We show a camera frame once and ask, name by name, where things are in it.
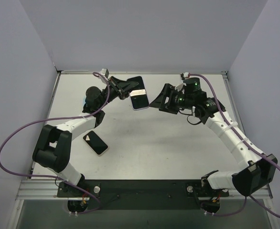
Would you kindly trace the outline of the purple phone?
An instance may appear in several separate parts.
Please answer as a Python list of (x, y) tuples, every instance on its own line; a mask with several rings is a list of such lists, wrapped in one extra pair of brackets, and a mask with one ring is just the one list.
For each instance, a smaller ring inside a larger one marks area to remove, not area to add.
[(136, 76), (127, 79), (128, 82), (137, 82), (138, 85), (130, 92), (130, 100), (133, 110), (141, 110), (149, 107), (149, 100), (141, 76)]

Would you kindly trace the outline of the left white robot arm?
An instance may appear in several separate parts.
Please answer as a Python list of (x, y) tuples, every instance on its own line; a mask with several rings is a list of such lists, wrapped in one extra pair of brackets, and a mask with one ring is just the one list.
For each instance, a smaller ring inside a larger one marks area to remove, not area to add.
[(70, 163), (72, 141), (84, 132), (98, 127), (104, 119), (102, 110), (115, 98), (124, 100), (136, 90), (139, 83), (124, 81), (111, 76), (107, 86), (100, 90), (91, 86), (86, 91), (83, 111), (79, 119), (69, 118), (67, 122), (52, 126), (45, 125), (39, 135), (32, 159), (35, 163), (53, 171), (63, 181), (69, 183), (68, 191), (80, 196), (85, 191), (85, 177)]

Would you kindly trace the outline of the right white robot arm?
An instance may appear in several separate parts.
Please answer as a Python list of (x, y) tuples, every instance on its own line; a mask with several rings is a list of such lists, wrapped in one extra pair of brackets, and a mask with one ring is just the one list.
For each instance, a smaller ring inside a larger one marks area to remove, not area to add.
[(201, 89), (199, 78), (188, 77), (177, 87), (166, 83), (149, 106), (175, 115), (181, 110), (191, 110), (191, 115), (210, 128), (233, 155), (239, 170), (215, 170), (204, 175), (201, 178), (203, 190), (235, 189), (248, 197), (272, 181), (278, 162), (276, 157), (255, 153), (258, 148), (243, 134), (225, 107)]

